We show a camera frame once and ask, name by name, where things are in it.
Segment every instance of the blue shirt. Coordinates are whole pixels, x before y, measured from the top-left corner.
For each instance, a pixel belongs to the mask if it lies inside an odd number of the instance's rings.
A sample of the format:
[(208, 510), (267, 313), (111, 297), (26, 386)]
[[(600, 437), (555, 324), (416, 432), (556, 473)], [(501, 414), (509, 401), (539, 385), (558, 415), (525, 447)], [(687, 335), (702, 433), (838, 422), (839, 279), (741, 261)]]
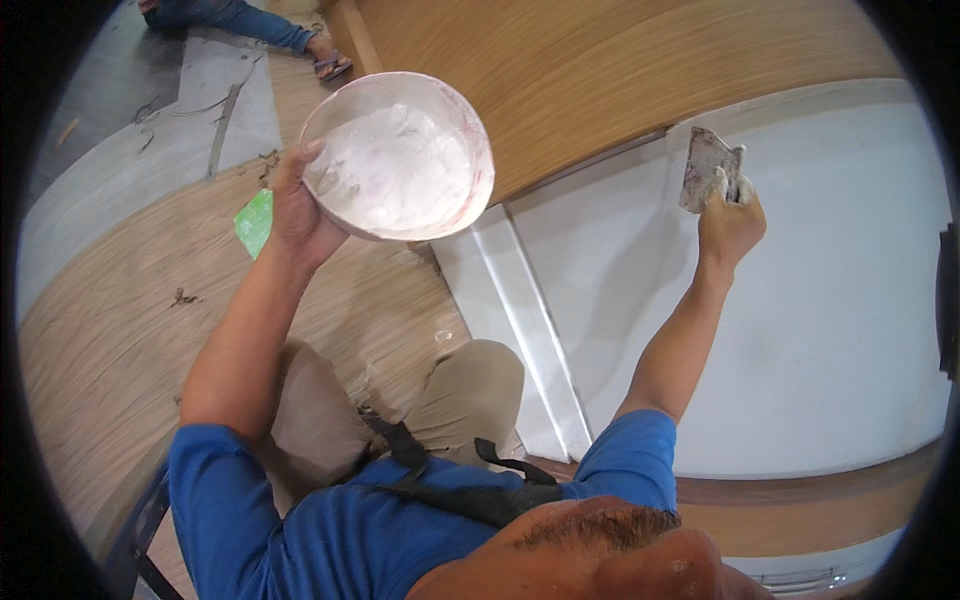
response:
[[(615, 420), (590, 447), (564, 499), (613, 494), (676, 510), (673, 448), (664, 413)], [(430, 569), (465, 557), (496, 529), (376, 492), (406, 469), (381, 459), (342, 486), (309, 494), (285, 519), (263, 467), (223, 425), (187, 425), (169, 455), (170, 504), (180, 549), (202, 600), (221, 598), (401, 599)], [(513, 472), (494, 473), (431, 458), (422, 481), (457, 488), (515, 489)]]

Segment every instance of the man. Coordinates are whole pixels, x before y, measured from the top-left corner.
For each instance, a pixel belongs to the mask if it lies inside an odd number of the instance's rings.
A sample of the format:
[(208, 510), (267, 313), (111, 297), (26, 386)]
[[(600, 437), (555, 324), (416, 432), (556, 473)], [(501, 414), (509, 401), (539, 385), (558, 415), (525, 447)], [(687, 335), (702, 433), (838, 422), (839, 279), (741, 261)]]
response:
[(317, 32), (256, 9), (244, 0), (137, 0), (137, 5), (151, 29), (203, 25), (255, 37), (273, 46), (290, 48), (296, 54), (310, 54), (317, 78), (325, 82), (350, 66), (350, 59)]
[[(284, 349), (307, 283), (348, 237), (300, 183), (320, 150), (293, 148), (281, 163), (270, 239), (184, 387), (171, 506), (203, 600), (772, 597), (721, 565), (707, 534), (679, 526), (671, 470), (733, 268), (766, 229), (745, 180), (745, 204), (724, 202), (726, 178), (714, 184), (693, 282), (575, 481), (550, 486), (531, 470), (524, 483), (472, 452), (474, 437), (502, 444), (514, 428), (523, 381), (508, 349), (473, 341), (436, 365), (411, 408), (415, 442), (394, 437), (392, 457), (281, 520), (255, 446), (276, 441), (280, 466), (316, 486), (349, 473), (372, 438), (329, 365), (303, 345)], [(418, 465), (423, 448), (433, 456)]]

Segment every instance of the white bowl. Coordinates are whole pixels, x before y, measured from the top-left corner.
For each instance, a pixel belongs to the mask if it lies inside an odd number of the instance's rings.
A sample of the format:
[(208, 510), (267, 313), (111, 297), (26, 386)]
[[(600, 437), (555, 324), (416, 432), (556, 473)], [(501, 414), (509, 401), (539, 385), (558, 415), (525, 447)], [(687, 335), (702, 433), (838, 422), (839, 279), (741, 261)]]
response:
[[(300, 129), (297, 143), (326, 137), (336, 127), (398, 103), (425, 112), (439, 129), (455, 132), (466, 151), (468, 168), (472, 174), (472, 181), (468, 184), (469, 192), (465, 198), (451, 200), (451, 207), (444, 211), (442, 222), (420, 224), (412, 228), (365, 228), (362, 224), (352, 222), (342, 209), (337, 209), (331, 202), (324, 202), (324, 196), (317, 192), (318, 181), (323, 173), (312, 171), (308, 167), (303, 175), (303, 182), (334, 221), (350, 233), (367, 239), (430, 240), (468, 227), (487, 207), (493, 191), (493, 154), (490, 139), (479, 115), (467, 99), (435, 77), (422, 73), (393, 71), (354, 80), (335, 91), (310, 113)], [(357, 193), (362, 195), (370, 192), (360, 188)], [(390, 199), (369, 200), (388, 202)]]

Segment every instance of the hair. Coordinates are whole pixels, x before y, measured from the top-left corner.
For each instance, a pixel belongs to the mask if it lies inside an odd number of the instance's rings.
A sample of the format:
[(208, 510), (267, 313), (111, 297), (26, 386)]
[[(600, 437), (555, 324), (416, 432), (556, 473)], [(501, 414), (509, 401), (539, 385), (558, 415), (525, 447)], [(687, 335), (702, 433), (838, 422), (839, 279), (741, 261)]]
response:
[(610, 550), (629, 552), (650, 545), (660, 534), (680, 527), (680, 516), (649, 506), (632, 506), (628, 511), (568, 516), (561, 520), (547, 519), (536, 523), (516, 549), (532, 550), (542, 543), (566, 544), (571, 540), (585, 543), (604, 542)]

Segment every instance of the hand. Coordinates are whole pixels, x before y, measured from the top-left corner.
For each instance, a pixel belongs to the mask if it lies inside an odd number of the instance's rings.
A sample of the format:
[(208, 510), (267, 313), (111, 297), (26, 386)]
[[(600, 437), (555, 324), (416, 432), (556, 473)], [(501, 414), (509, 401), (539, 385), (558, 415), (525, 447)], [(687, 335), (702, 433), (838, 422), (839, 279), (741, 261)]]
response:
[(274, 181), (274, 224), (270, 229), (270, 239), (314, 270), (349, 237), (320, 210), (300, 179), (323, 147), (322, 140), (314, 140), (291, 148), (283, 157)]
[(767, 230), (760, 199), (750, 180), (741, 176), (738, 186), (740, 202), (726, 202), (727, 174), (717, 167), (698, 226), (701, 264), (730, 277)]

